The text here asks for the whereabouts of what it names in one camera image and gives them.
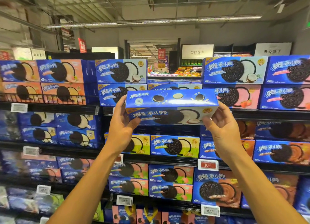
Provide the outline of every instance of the held cookie box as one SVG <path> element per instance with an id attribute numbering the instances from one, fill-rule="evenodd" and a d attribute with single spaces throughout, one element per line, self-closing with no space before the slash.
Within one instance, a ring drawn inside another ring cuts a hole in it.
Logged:
<path id="1" fill-rule="evenodd" d="M 217 99 L 229 108 L 257 109 L 261 85 L 203 85 L 215 89 Z"/>
<path id="2" fill-rule="evenodd" d="M 57 144 L 57 131 L 52 127 L 25 126 L 21 128 L 22 139 L 25 142 L 39 144 Z"/>
<path id="3" fill-rule="evenodd" d="M 175 183 L 149 182 L 149 196 L 153 198 L 192 201 L 193 186 Z"/>
<path id="4" fill-rule="evenodd" d="M 71 157 L 56 157 L 65 183 L 78 183 L 89 170 L 93 159 L 75 159 Z"/>
<path id="5" fill-rule="evenodd" d="M 193 203 L 239 208 L 241 189 L 232 171 L 194 171 Z"/>
<path id="6" fill-rule="evenodd" d="M 199 137 L 151 135 L 151 154 L 198 158 Z"/>
<path id="7" fill-rule="evenodd" d="M 309 165 L 310 143 L 256 140 L 253 160 Z"/>
<path id="8" fill-rule="evenodd" d="M 146 84 L 146 59 L 95 60 L 98 84 Z"/>
<path id="9" fill-rule="evenodd" d="M 309 111 L 310 85 L 266 85 L 260 109 Z"/>
<path id="10" fill-rule="evenodd" d="M 268 140 L 310 142 L 310 124 L 258 121 L 255 137 Z"/>
<path id="11" fill-rule="evenodd" d="M 94 83 L 95 62 L 79 59 L 37 60 L 42 83 Z"/>
<path id="12" fill-rule="evenodd" d="M 254 139 L 256 122 L 237 120 L 237 124 L 239 127 L 241 139 Z M 207 128 L 203 124 L 200 125 L 200 137 L 212 137 L 211 132 L 207 130 Z"/>
<path id="13" fill-rule="evenodd" d="M 294 208 L 300 214 L 310 215 L 310 178 L 301 177 L 296 194 Z"/>
<path id="14" fill-rule="evenodd" d="M 310 84 L 310 56 L 272 56 L 266 73 L 266 84 Z"/>
<path id="15" fill-rule="evenodd" d="M 21 125 L 56 127 L 54 113 L 49 112 L 26 112 L 18 113 Z"/>
<path id="16" fill-rule="evenodd" d="M 299 177 L 295 175 L 275 174 L 270 172 L 264 172 L 264 174 L 281 195 L 283 195 L 286 201 L 289 202 L 290 205 L 293 205 Z M 244 195 L 242 195 L 241 207 L 243 209 L 250 208 Z"/>
<path id="17" fill-rule="evenodd" d="M 108 133 L 104 134 L 105 142 L 107 142 L 108 135 Z M 149 155 L 150 135 L 133 133 L 128 146 L 125 148 L 125 150 L 123 150 L 122 153 Z"/>
<path id="18" fill-rule="evenodd" d="M 40 82 L 36 61 L 0 61 L 0 76 L 4 82 Z"/>
<path id="19" fill-rule="evenodd" d="M 167 84 L 148 84 L 148 90 L 171 90 L 171 89 L 202 89 L 202 84 L 178 84 L 178 83 L 167 83 Z"/>
<path id="20" fill-rule="evenodd" d="M 161 212 L 157 208 L 137 209 L 137 224 L 161 224 Z"/>
<path id="21" fill-rule="evenodd" d="M 91 129 L 101 128 L 101 117 L 94 115 L 55 113 L 56 127 L 61 129 Z"/>
<path id="22" fill-rule="evenodd" d="M 188 215 L 181 211 L 161 212 L 161 223 L 162 224 L 174 224 L 174 223 L 188 224 Z"/>
<path id="23" fill-rule="evenodd" d="M 96 83 L 41 83 L 45 103 L 86 105 L 98 101 Z"/>
<path id="24" fill-rule="evenodd" d="M 129 119 L 140 125 L 202 124 L 219 104 L 214 89 L 149 90 L 127 94 Z"/>
<path id="25" fill-rule="evenodd" d="M 148 179 L 147 163 L 114 163 L 110 176 Z"/>
<path id="26" fill-rule="evenodd" d="M 262 84 L 268 57 L 204 58 L 204 84 Z"/>
<path id="27" fill-rule="evenodd" d="M 254 151 L 254 140 L 241 140 L 242 146 L 246 153 L 252 158 Z M 221 159 L 216 152 L 212 139 L 202 138 L 200 141 L 199 158 L 201 159 Z"/>
<path id="28" fill-rule="evenodd" d="M 135 204 L 132 206 L 113 205 L 112 215 L 115 224 L 137 224 Z"/>
<path id="29" fill-rule="evenodd" d="M 109 190 L 113 193 L 149 196 L 149 181 L 109 176 Z"/>
<path id="30" fill-rule="evenodd" d="M 149 164 L 149 181 L 193 184 L 193 167 Z"/>
<path id="31" fill-rule="evenodd" d="M 105 107 L 114 107 L 122 96 L 128 91 L 146 90 L 147 85 L 139 84 L 112 84 L 98 85 L 100 105 Z"/>
<path id="32" fill-rule="evenodd" d="M 83 129 L 58 129 L 59 143 L 66 146 L 98 148 L 101 143 L 101 135 L 97 130 Z"/>
<path id="33" fill-rule="evenodd" d="M 41 84 L 38 82 L 2 82 L 8 102 L 44 103 Z"/>

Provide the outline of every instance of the white price tag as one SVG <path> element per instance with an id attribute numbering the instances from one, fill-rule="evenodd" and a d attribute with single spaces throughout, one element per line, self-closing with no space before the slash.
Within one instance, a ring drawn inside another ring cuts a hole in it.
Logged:
<path id="1" fill-rule="evenodd" d="M 126 195 L 118 195 L 116 197 L 116 205 L 132 206 L 132 197 Z"/>
<path id="2" fill-rule="evenodd" d="M 26 113 L 28 112 L 27 103 L 12 103 L 11 112 Z"/>
<path id="3" fill-rule="evenodd" d="M 219 171 L 219 162 L 211 159 L 198 159 L 198 169 Z"/>
<path id="4" fill-rule="evenodd" d="M 51 186 L 38 185 L 37 186 L 37 194 L 42 195 L 50 195 L 51 194 Z"/>
<path id="5" fill-rule="evenodd" d="M 123 163 L 123 162 L 124 162 L 124 155 L 119 154 L 114 163 Z"/>
<path id="6" fill-rule="evenodd" d="M 40 148 L 24 146 L 23 147 L 23 155 L 24 156 L 39 156 L 40 155 Z"/>
<path id="7" fill-rule="evenodd" d="M 205 215 L 205 216 L 219 217 L 219 215 L 220 215 L 219 206 L 202 204 L 201 205 L 201 214 Z"/>
<path id="8" fill-rule="evenodd" d="M 49 218 L 47 218 L 47 217 L 41 217 L 41 219 L 40 219 L 40 224 L 45 224 L 45 223 L 47 223 L 48 219 L 49 219 Z"/>

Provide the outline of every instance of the forearm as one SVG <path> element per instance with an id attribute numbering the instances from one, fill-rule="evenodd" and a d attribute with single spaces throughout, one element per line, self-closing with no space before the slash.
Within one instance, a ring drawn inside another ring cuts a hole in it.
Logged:
<path id="1" fill-rule="evenodd" d="M 307 224 L 246 153 L 234 155 L 228 165 L 258 224 Z"/>
<path id="2" fill-rule="evenodd" d="M 108 148 L 107 144 L 103 147 L 87 173 L 51 216 L 48 224 L 92 222 L 111 167 L 118 156 Z"/>

